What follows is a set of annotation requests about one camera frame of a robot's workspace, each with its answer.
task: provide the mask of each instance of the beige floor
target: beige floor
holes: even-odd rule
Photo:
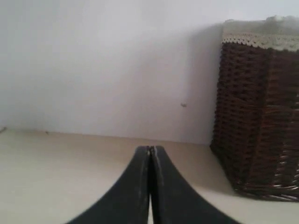
[[[163,145],[197,192],[241,223],[298,223],[299,203],[256,201],[234,194],[208,147],[12,130],[0,134],[0,223],[69,221],[114,184],[138,145]]]

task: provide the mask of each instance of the white wall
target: white wall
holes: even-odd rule
[[[209,144],[220,23],[298,8],[294,0],[2,0],[0,126]]]

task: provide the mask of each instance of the wicker basket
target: wicker basket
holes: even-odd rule
[[[238,193],[299,202],[299,32],[291,19],[292,29],[289,17],[225,23],[211,149]]]

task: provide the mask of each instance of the woven texture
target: woven texture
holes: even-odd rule
[[[244,195],[299,201],[299,52],[222,46],[212,151]]]

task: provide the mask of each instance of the brown wicker basket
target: brown wicker basket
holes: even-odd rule
[[[234,190],[299,202],[299,51],[223,43],[211,149]]]

